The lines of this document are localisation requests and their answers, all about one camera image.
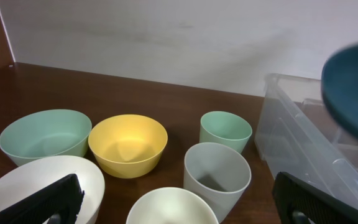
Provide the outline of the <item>yellow bowl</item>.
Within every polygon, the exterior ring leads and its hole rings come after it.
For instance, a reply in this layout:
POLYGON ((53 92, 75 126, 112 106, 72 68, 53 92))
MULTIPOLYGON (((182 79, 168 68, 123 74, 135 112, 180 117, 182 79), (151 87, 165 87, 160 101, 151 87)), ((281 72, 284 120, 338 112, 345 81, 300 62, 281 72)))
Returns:
POLYGON ((88 137, 89 148, 102 170, 122 179, 140 177, 154 169, 167 142, 163 125, 138 114, 104 119, 88 137))

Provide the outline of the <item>teal green cup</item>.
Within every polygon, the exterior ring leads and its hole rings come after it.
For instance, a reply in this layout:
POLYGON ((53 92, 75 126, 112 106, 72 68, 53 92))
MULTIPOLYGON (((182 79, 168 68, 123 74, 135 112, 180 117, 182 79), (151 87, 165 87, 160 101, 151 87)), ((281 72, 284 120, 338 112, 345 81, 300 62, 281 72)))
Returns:
POLYGON ((200 119, 200 142, 223 144, 241 154, 251 135, 251 125, 236 114, 210 111, 200 119))

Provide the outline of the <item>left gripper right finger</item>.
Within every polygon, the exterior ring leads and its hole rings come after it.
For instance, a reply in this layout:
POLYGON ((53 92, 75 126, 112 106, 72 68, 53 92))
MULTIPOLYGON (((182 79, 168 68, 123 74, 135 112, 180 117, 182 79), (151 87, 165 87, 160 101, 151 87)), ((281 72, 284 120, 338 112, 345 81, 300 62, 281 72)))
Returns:
POLYGON ((287 172, 277 174, 272 195, 284 224, 358 224, 358 209, 287 172))

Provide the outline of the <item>white bowl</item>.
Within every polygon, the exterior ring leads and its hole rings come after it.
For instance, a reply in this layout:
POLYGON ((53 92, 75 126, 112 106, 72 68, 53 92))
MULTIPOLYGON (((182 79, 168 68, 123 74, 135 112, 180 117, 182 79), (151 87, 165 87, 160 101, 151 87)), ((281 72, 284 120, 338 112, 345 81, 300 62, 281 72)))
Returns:
POLYGON ((0 178, 0 211, 56 182, 76 174, 85 192, 77 223, 95 223, 104 196, 105 181, 100 168, 77 156, 52 156, 24 164, 0 178))

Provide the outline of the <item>grey cup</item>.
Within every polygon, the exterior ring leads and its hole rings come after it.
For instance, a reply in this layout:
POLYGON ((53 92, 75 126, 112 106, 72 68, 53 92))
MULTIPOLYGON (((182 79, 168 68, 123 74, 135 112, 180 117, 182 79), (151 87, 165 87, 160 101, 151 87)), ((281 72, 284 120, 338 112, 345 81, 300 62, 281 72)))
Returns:
POLYGON ((201 197, 222 223, 252 179, 249 163, 228 146, 202 142, 184 157, 183 188, 201 197))

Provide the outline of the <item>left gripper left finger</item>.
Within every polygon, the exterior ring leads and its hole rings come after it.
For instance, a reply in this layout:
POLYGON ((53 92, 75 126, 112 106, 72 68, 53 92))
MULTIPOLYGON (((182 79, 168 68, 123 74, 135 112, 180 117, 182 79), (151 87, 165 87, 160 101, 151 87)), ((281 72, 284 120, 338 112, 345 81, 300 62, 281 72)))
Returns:
POLYGON ((85 191, 78 176, 68 174, 0 211, 0 223, 71 223, 77 220, 85 191))

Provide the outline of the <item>dark blue plate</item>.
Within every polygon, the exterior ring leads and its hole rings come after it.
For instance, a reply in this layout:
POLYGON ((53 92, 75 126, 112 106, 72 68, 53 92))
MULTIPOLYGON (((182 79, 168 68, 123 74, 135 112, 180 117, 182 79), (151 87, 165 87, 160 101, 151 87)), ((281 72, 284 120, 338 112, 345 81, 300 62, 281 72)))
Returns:
POLYGON ((358 43, 327 59, 321 73, 321 93, 333 120, 358 139, 358 43))

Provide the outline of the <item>mint green bowl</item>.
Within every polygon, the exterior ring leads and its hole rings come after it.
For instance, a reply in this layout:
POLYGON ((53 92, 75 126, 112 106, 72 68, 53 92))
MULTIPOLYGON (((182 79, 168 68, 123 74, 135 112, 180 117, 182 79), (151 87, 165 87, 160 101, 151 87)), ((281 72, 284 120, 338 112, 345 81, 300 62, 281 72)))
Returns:
POLYGON ((0 134, 0 149, 17 166, 50 156, 83 157, 91 129, 91 120, 79 111, 39 111, 6 127, 0 134))

